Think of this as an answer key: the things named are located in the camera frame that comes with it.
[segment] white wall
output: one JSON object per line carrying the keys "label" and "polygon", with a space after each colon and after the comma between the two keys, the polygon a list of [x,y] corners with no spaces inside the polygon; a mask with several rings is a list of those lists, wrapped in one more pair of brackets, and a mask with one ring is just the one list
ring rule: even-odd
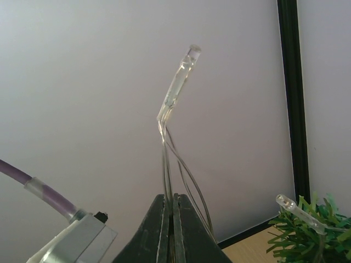
{"label": "white wall", "polygon": [[351,216],[351,1],[298,2],[311,191]]}
{"label": "white wall", "polygon": [[[294,195],[275,0],[2,1],[0,13],[0,157],[108,212],[119,235],[106,262],[162,192],[156,115],[192,43],[203,53],[170,128],[217,238]],[[66,226],[5,176],[0,210],[1,262],[24,262]]]}

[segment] black frame edge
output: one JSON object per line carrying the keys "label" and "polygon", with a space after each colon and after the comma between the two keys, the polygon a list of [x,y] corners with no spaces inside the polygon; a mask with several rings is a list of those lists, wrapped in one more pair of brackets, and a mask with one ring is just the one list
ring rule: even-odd
{"label": "black frame edge", "polygon": [[239,241],[242,241],[245,238],[251,237],[252,235],[257,234],[258,232],[261,232],[261,231],[267,229],[268,227],[271,227],[271,225],[268,225],[268,222],[272,219],[269,219],[269,220],[267,220],[267,221],[265,221],[257,226],[251,227],[246,231],[243,231],[243,232],[241,232],[233,237],[230,237],[222,242],[219,242],[218,246],[221,249],[223,249],[223,248],[229,247],[230,245],[233,245]]}
{"label": "black frame edge", "polygon": [[278,0],[295,198],[310,202],[307,138],[296,0]]}

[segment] green artificial plant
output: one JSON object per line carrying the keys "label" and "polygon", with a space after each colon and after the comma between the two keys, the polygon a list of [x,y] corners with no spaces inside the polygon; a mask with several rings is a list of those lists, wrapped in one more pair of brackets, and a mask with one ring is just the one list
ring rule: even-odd
{"label": "green artificial plant", "polygon": [[324,203],[317,205],[318,197],[313,194],[312,203],[300,196],[299,207],[328,227],[343,228],[344,231],[326,228],[319,235],[306,222],[281,209],[279,216],[269,222],[281,233],[274,235],[269,244],[277,262],[286,263],[344,263],[351,262],[351,218],[340,215],[333,198],[327,195]]}

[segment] clear wire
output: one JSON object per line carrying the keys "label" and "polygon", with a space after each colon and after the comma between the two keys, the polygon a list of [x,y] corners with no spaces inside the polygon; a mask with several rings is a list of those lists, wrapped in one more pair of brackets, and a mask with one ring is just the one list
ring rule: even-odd
{"label": "clear wire", "polygon": [[[172,139],[172,136],[171,136],[171,134],[166,126],[166,123],[171,115],[171,112],[173,111],[174,106],[177,103],[178,96],[179,96],[180,92],[182,91],[182,88],[183,88],[184,84],[186,83],[190,72],[194,69],[194,66],[197,62],[197,59],[199,58],[200,53],[201,53],[201,49],[198,46],[191,45],[189,51],[187,52],[185,57],[180,62],[180,66],[179,66],[177,72],[175,73],[175,76],[172,80],[171,86],[169,87],[168,92],[167,92],[166,97],[165,97],[165,100],[163,101],[163,104],[161,106],[160,112],[158,113],[157,122],[158,122],[158,129],[160,131],[161,139],[162,139],[162,182],[163,182],[163,189],[165,192],[166,206],[168,207],[170,216],[173,214],[173,192],[172,192],[171,172],[170,172],[167,146],[171,149],[171,151],[177,157],[180,175],[182,177],[182,181],[183,181],[185,189],[189,195],[189,198],[190,198],[196,212],[198,213],[200,220],[203,223],[206,231],[214,239],[210,213],[208,212],[205,199],[203,198],[203,195],[201,193],[199,186],[197,185],[195,178],[193,177],[189,168],[186,166],[183,159],[180,157],[180,155],[176,149],[176,146],[174,144],[174,141]],[[167,142],[167,135],[169,137],[171,144],[169,144]],[[192,182],[193,182],[193,184],[194,184],[194,186],[195,186],[195,188],[200,196],[201,202],[203,204],[203,207],[204,207],[204,210],[206,213],[207,220],[205,220],[205,217],[203,216],[199,206],[197,205],[197,203],[195,201],[193,194],[191,193],[191,190],[190,190],[188,183],[185,179],[185,176],[183,174],[182,166],[185,169],[185,171],[187,172],[187,174],[189,175],[190,179],[192,180]]]}
{"label": "clear wire", "polygon": [[[180,157],[179,155],[179,152],[176,148],[176,145],[173,141],[173,138],[172,138],[172,135],[171,135],[171,132],[169,131],[168,127],[166,126],[166,132],[167,132],[167,135],[169,137],[169,141],[171,142],[171,144],[169,144],[167,142],[167,145],[168,147],[171,149],[171,151],[174,153],[174,155],[176,156],[177,158],[177,162],[178,162],[178,167],[179,167],[179,172],[180,172],[180,175],[182,177],[182,181],[183,181],[183,184],[184,184],[184,187],[186,189],[186,192],[188,193],[189,195],[189,198],[192,202],[192,204],[194,205],[194,208],[196,210],[196,212],[198,213],[199,217],[200,217],[200,220],[202,221],[204,227],[206,228],[207,232],[209,233],[210,236],[212,236],[212,238],[214,239],[214,234],[213,234],[213,226],[212,226],[212,221],[211,221],[211,217],[210,217],[210,213],[207,209],[207,204],[205,202],[205,199],[202,195],[202,192],[194,178],[194,176],[192,175],[192,173],[190,172],[189,168],[186,166],[185,162],[183,161],[183,159]],[[193,184],[195,185],[195,188],[197,190],[197,193],[199,194],[200,196],[200,199],[201,199],[201,202],[202,202],[202,205],[204,207],[204,210],[205,210],[205,213],[206,213],[206,219],[207,221],[205,220],[204,216],[202,215],[202,212],[199,208],[199,206],[197,205],[196,201],[195,201],[195,198],[193,196],[193,194],[191,193],[191,189],[189,188],[189,185],[186,181],[186,178],[183,174],[183,169],[182,169],[182,166],[184,167],[185,171],[187,172],[187,174],[189,175],[189,177],[191,178]]]}
{"label": "clear wire", "polygon": [[162,140],[162,182],[163,190],[165,192],[166,206],[168,208],[169,214],[173,214],[173,192],[172,192],[172,181],[171,172],[169,168],[169,158],[166,145],[166,132],[165,124],[160,120],[158,122],[158,129],[161,134]]}

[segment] purple cable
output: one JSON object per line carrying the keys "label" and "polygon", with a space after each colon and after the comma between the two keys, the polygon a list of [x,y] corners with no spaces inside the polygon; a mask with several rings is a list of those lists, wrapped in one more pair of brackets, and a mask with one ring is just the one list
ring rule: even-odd
{"label": "purple cable", "polygon": [[50,186],[44,184],[37,178],[32,178],[30,175],[3,160],[0,160],[0,171],[23,184],[28,191],[45,201],[57,212],[67,218],[68,221],[70,221],[78,211],[74,204],[57,193]]}
{"label": "purple cable", "polygon": [[0,160],[0,172],[4,173],[5,175],[10,176],[11,178],[15,179],[17,182],[25,185],[28,181],[32,179],[30,175],[27,175],[23,171],[13,167],[12,165]]}

